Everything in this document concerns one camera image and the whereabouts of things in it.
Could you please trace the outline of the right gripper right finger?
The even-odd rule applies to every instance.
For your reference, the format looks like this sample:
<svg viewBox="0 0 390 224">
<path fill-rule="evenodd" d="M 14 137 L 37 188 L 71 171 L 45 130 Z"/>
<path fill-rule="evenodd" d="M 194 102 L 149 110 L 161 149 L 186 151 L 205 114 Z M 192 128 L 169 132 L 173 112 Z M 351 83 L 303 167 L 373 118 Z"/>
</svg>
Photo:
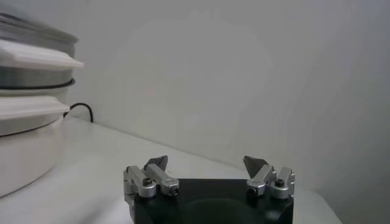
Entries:
<svg viewBox="0 0 390 224">
<path fill-rule="evenodd" d="M 247 195 L 250 198 L 260 198 L 266 191 L 272 198 L 285 200 L 294 197 L 295 173 L 288 167 L 282 167 L 279 172 L 264 159 L 245 156 L 243 163 L 249 174 Z"/>
</svg>

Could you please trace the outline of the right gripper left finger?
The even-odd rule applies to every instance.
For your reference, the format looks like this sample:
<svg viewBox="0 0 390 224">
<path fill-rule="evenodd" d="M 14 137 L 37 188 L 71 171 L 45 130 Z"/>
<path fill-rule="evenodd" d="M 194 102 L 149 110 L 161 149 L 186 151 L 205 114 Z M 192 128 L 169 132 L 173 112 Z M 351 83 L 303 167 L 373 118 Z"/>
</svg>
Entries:
<svg viewBox="0 0 390 224">
<path fill-rule="evenodd" d="M 124 169 L 124 200 L 130 210 L 135 209 L 136 198 L 151 200 L 158 193 L 166 197 L 163 207 L 179 210 L 179 180 L 165 172 L 167 164 L 168 156 L 163 155 L 149 159 L 142 169 L 138 166 L 127 166 Z"/>
</svg>

